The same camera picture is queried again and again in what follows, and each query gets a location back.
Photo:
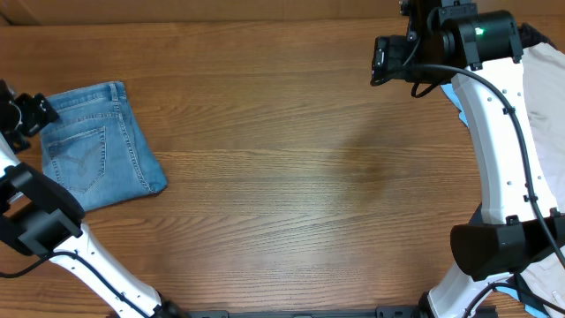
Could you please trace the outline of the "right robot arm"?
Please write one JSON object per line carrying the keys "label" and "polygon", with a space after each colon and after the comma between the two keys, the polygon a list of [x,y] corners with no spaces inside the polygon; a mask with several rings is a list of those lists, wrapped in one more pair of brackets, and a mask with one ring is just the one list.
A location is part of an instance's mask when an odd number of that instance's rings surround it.
{"label": "right robot arm", "polygon": [[415,98],[451,84],[478,162],[482,201],[453,227],[454,264],[413,307],[378,307],[379,317],[493,317],[482,303],[532,263],[559,255],[564,216],[543,177],[524,101],[524,54],[508,11],[481,13],[470,1],[403,1],[404,35],[374,44],[373,86],[412,85]]}

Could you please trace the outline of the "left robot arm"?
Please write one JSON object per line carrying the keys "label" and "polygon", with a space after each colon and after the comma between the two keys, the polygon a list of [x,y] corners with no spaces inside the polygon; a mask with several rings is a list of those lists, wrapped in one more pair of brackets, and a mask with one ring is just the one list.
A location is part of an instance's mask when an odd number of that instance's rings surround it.
{"label": "left robot arm", "polygon": [[122,266],[94,237],[88,211],[167,187],[119,81],[58,95],[1,87],[1,240],[68,270],[119,317],[184,311]]}

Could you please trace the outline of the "light blue denim jeans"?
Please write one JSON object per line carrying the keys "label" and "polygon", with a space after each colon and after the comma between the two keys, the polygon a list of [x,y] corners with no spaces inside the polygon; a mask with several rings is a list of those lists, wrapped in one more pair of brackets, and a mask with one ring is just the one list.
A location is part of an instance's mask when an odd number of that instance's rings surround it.
{"label": "light blue denim jeans", "polygon": [[58,119],[41,131],[43,173],[85,211],[158,194],[168,185],[121,81],[48,98]]}

